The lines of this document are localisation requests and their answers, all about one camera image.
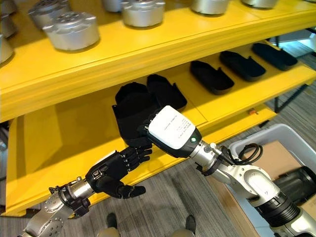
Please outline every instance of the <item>bolt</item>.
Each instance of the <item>bolt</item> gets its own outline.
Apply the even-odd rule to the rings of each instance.
[[[212,149],[215,149],[215,148],[216,148],[216,143],[212,142],[211,144],[209,144],[209,146],[210,146]]]
[[[195,137],[191,137],[191,142],[195,143],[197,141],[197,139]]]

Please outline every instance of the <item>yellow shelving unit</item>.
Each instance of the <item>yellow shelving unit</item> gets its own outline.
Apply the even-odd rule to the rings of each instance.
[[[221,142],[250,127],[272,118],[275,113],[262,103],[287,90],[316,78],[316,72],[303,64],[282,72],[256,57],[251,45],[232,49],[243,56],[253,56],[267,70],[257,82],[246,82],[221,65],[218,54],[201,61],[221,66],[235,82],[232,90],[222,96],[210,94],[189,72],[189,63],[161,72],[177,83],[188,100],[183,111],[207,142]],[[146,83],[142,77],[135,81]],[[10,127],[5,215],[23,215],[26,208],[49,195],[48,187],[63,185],[87,170],[110,151],[126,145],[119,137],[111,105],[122,86],[74,98],[17,117]],[[249,115],[255,107],[258,114]],[[154,148],[151,160],[141,164],[123,181],[133,185],[161,172],[183,159],[174,159]],[[96,203],[107,196],[91,197]]]
[[[71,0],[73,10],[97,16],[100,42],[87,51],[55,50],[36,29],[23,1],[12,16],[19,32],[9,39],[15,56],[0,68],[0,121],[111,87],[236,46],[316,25],[316,5],[279,0],[271,10],[231,0],[218,17],[198,15],[189,0],[167,0],[158,27],[135,29],[106,13],[100,0]]]

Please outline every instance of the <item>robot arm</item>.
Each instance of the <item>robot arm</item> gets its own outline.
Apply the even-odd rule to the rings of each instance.
[[[233,157],[227,148],[204,142],[197,128],[170,106],[152,115],[140,130],[163,151],[176,158],[192,158],[203,175],[212,175],[246,198],[276,237],[316,237],[316,221],[295,206],[263,169],[251,165],[260,157],[261,146],[245,148],[260,152],[254,160],[255,153],[246,160]]]
[[[128,147],[121,152],[114,151],[95,164],[85,179],[76,180],[61,187],[49,188],[51,196],[44,202],[44,208],[28,222],[19,237],[56,237],[64,222],[75,213],[83,216],[89,211],[89,197],[94,193],[107,193],[115,198],[133,198],[144,194],[145,187],[125,185],[120,181],[140,163],[149,160],[151,146]]]

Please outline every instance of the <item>black cable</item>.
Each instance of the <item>black cable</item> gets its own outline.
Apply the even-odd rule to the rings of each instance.
[[[249,151],[249,149],[255,149],[255,150],[248,158],[242,159],[244,154],[247,151]],[[261,145],[256,144],[256,143],[251,143],[251,144],[246,145],[238,155],[239,160],[233,158],[233,155],[229,149],[227,149],[227,152],[228,152],[228,155],[231,159],[231,161],[228,162],[229,164],[233,163],[236,165],[248,165],[248,164],[252,164],[252,163],[256,162],[258,159],[260,159],[260,157],[263,154],[263,147]]]

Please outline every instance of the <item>person's foot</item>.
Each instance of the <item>person's foot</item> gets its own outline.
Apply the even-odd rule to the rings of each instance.
[[[186,229],[196,234],[196,219],[193,215],[189,215],[186,219]]]
[[[115,229],[118,228],[117,217],[114,213],[110,213],[107,216],[107,224],[108,224],[108,228],[111,228],[111,227],[114,227]]]

